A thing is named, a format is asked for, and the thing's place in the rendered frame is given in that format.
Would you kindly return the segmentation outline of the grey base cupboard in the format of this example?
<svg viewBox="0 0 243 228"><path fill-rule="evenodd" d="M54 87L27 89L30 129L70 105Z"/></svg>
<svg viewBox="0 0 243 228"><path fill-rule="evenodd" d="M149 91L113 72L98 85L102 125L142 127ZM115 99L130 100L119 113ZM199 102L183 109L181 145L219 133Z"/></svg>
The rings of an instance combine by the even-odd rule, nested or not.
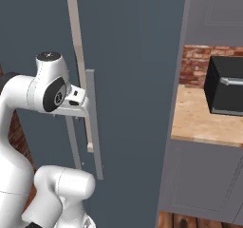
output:
<svg viewBox="0 0 243 228"><path fill-rule="evenodd" d="M171 140L159 210L243 225L243 148Z"/></svg>

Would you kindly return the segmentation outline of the black microwave oven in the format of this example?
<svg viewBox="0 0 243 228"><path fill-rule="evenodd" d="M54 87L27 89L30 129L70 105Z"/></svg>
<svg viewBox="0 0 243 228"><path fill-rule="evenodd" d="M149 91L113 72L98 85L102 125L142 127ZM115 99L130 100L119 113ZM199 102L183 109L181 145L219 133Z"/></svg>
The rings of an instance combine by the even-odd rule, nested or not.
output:
<svg viewBox="0 0 243 228"><path fill-rule="evenodd" d="M204 83L211 114L243 117L243 85L223 85L221 77L243 79L243 57L211 56Z"/></svg>

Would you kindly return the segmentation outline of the grey wall cupboard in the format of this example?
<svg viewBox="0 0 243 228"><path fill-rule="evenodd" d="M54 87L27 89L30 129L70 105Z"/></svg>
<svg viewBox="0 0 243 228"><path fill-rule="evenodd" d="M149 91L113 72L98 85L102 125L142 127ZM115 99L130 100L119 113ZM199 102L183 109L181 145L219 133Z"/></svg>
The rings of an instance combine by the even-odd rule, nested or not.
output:
<svg viewBox="0 0 243 228"><path fill-rule="evenodd" d="M191 0L185 43L243 47L243 0Z"/></svg>

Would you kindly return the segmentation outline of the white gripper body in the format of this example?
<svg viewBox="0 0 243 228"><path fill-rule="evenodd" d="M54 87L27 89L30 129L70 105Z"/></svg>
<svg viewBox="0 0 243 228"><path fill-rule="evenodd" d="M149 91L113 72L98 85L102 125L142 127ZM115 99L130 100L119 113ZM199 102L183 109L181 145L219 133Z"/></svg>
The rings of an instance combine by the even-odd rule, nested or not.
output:
<svg viewBox="0 0 243 228"><path fill-rule="evenodd" d="M84 98L84 103L81 105L60 106L52 111L54 115L64 115L72 117L88 117L90 111L90 102L87 97Z"/></svg>

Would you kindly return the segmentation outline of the dark grey left fridge door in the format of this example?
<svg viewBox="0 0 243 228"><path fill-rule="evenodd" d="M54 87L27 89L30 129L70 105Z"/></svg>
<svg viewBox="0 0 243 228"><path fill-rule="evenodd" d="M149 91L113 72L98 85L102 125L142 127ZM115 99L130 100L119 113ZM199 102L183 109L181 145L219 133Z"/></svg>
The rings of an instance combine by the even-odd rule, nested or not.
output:
<svg viewBox="0 0 243 228"><path fill-rule="evenodd" d="M46 51L63 55L70 83L81 88L80 81L70 80L71 76L79 75L67 0L0 0L0 61L8 63L9 72L34 77L36 56ZM25 122L36 132L32 139L34 146L60 148L62 129L45 120L54 114L17 109L24 110Z"/></svg>

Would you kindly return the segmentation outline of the beige fridge door seal strip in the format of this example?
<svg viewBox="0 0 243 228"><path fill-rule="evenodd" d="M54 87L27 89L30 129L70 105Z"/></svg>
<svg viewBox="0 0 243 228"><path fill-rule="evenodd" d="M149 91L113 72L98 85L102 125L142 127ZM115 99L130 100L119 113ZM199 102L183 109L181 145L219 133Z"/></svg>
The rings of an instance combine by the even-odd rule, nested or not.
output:
<svg viewBox="0 0 243 228"><path fill-rule="evenodd" d="M80 28L80 18L78 11L78 0L67 0L68 14L71 27L72 42L78 65L78 75L81 88L86 89L86 77L84 67L84 51L82 44L82 34Z"/></svg>

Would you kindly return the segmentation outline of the grey tall side panel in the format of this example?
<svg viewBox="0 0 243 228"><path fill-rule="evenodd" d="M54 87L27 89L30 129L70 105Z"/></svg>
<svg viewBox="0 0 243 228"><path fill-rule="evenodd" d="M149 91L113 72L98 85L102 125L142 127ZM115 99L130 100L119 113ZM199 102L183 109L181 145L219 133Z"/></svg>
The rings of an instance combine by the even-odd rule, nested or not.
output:
<svg viewBox="0 0 243 228"><path fill-rule="evenodd" d="M172 94L172 100L171 100L171 109L170 109L170 115L169 115L169 122L168 122L168 129L167 129L167 136L166 136L166 144L165 144L165 152L164 152L164 159L163 159L163 166L162 166L162 173L161 173L161 182L160 182L160 188L159 188L159 202L158 202L158 211L157 211L157 221L156 221L156 227L158 228L158 222L159 222L159 212L162 210L162 198L165 195L165 198L168 198L169 195L164 191L165 187L167 188L167 176L169 175L168 172L168 161L169 158L169 152L170 144L171 144L171 132L173 127L173 119L175 114L175 107L176 107L176 99L177 99L177 93L178 93L178 81L179 81L179 74L180 74L180 67L181 67L181 61L182 61L182 53L184 49L184 43L186 38L186 30L187 30L187 23L188 23L188 17L189 17L189 8L190 8L191 0L184 0L183 4L183 14L181 19L181 28L180 28L180 36L179 36L179 43L178 43L178 55L177 55L177 64L175 69L175 75L174 75L174 83L173 83L173 94Z"/></svg>

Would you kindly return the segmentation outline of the dark grey right fridge door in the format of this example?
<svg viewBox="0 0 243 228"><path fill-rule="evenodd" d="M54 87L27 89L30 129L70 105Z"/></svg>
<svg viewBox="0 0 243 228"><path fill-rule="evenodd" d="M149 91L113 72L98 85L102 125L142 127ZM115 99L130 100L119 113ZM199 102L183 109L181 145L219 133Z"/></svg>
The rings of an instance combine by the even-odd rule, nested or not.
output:
<svg viewBox="0 0 243 228"><path fill-rule="evenodd" d="M155 228L185 0L78 0L95 72L98 228Z"/></svg>

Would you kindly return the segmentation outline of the dark grey fridge door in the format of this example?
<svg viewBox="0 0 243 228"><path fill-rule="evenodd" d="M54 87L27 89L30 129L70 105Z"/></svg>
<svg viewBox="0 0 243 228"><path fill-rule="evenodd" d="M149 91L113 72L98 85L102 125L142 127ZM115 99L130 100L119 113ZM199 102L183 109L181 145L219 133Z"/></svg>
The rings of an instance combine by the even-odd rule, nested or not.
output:
<svg viewBox="0 0 243 228"><path fill-rule="evenodd" d="M81 88L80 81L70 80L71 76L79 75L67 0L0 0L0 61L8 63L9 72L34 77L36 56L46 51L63 55L70 83ZM62 129L45 120L54 114L17 109L24 110L25 122L36 132L32 139L34 146L60 148Z"/></svg>
<svg viewBox="0 0 243 228"><path fill-rule="evenodd" d="M95 72L98 228L155 228L185 0L78 0Z"/></svg>

